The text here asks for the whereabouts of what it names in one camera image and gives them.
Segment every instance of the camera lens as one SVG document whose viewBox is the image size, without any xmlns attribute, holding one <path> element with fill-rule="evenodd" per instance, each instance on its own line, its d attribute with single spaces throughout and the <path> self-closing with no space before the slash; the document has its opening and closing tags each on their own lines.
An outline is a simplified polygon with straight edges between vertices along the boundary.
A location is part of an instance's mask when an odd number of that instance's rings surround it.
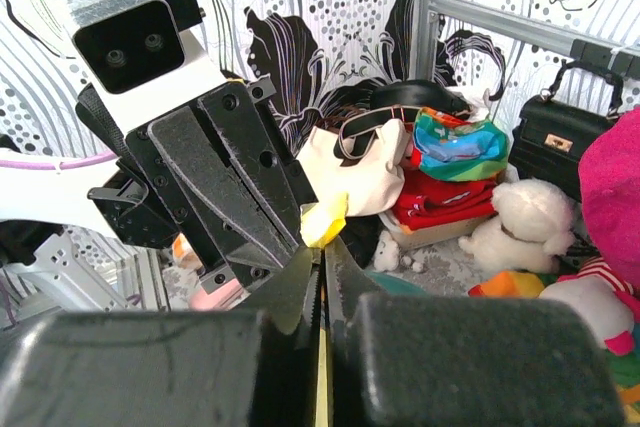
<svg viewBox="0 0 640 427">
<path fill-rule="evenodd" d="M 144 46 L 151 52 L 157 52 L 164 47 L 164 40 L 159 34 L 147 35 L 147 38 L 144 39 Z"/>
<path fill-rule="evenodd" d="M 107 64 L 110 67 L 122 67 L 127 63 L 127 58 L 121 50 L 110 50 L 107 54 Z"/>
</svg>

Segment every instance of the black handbag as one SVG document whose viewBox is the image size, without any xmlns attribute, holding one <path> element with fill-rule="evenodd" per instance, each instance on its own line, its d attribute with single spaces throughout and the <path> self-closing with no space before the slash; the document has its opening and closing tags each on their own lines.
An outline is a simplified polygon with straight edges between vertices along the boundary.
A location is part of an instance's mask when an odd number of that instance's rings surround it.
<svg viewBox="0 0 640 427">
<path fill-rule="evenodd" d="M 606 116 L 554 100 L 562 77 L 570 69 L 602 77 L 613 87 Z M 553 84 L 524 104 L 520 124 L 513 130 L 509 163 L 516 167 L 520 179 L 546 180 L 580 202 L 578 163 L 591 143 L 620 117 L 622 88 L 622 77 L 610 70 L 581 61 L 563 62 Z"/>
</svg>

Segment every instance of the pink striped fabric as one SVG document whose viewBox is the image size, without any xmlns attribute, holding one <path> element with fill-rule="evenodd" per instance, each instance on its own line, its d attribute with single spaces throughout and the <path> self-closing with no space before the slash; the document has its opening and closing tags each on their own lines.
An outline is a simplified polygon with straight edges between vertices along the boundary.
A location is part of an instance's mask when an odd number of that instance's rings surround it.
<svg viewBox="0 0 640 427">
<path fill-rule="evenodd" d="M 594 257 L 587 260 L 580 269 L 580 272 L 578 272 L 578 277 L 586 277 L 589 275 L 597 275 L 600 277 L 611 286 L 614 292 L 626 292 L 627 294 L 635 295 L 633 286 L 616 275 L 602 257 Z"/>
</svg>

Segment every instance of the black floral pattern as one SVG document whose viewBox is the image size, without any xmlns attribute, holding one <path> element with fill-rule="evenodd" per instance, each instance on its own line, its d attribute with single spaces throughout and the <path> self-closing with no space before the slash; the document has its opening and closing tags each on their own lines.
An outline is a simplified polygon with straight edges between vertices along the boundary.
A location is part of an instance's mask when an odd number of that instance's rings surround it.
<svg viewBox="0 0 640 427">
<path fill-rule="evenodd" d="M 333 59 L 327 56 L 301 17 L 273 13 L 260 19 L 252 9 L 245 9 L 247 28 L 253 33 L 247 64 L 254 75 L 271 76 L 277 90 L 272 113 L 294 155 L 320 119 L 349 105 L 366 108 L 377 87 L 409 78 L 413 6 L 414 0 L 396 0 L 378 44 L 362 43 L 364 65 L 359 71 L 346 69 L 342 52 Z M 469 50 L 488 55 L 499 67 L 499 86 L 492 100 L 499 99 L 504 92 L 505 60 L 486 35 L 459 30 L 438 41 L 435 80 L 443 86 L 458 85 L 452 59 Z M 367 77 L 371 71 L 378 75 Z M 352 78 L 361 80 L 350 85 Z M 335 79 L 344 85 L 328 89 Z"/>
</svg>

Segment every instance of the white backdrop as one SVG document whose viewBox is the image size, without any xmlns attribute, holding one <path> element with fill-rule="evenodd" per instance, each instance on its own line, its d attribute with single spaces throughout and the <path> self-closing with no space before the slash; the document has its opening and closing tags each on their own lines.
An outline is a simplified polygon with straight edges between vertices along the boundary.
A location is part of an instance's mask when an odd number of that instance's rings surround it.
<svg viewBox="0 0 640 427">
<path fill-rule="evenodd" d="M 0 132 L 25 152 L 85 157 L 104 146 L 74 113 L 86 72 L 53 15 L 54 0 L 0 0 Z M 639 0 L 471 0 L 625 44 L 640 36 Z M 269 73 L 273 109 L 292 149 L 321 115 L 366 100 L 378 85 L 405 79 L 413 0 L 200 0 L 197 34 L 221 70 L 245 78 Z M 510 130 L 524 101 L 551 83 L 560 56 L 442 19 L 438 80 L 481 84 L 504 95 L 496 121 Z M 609 90 L 568 76 L 560 98 L 603 111 Z M 640 101 L 628 82 L 625 108 Z M 134 250 L 82 228 L 74 240 L 96 267 Z"/>
</svg>

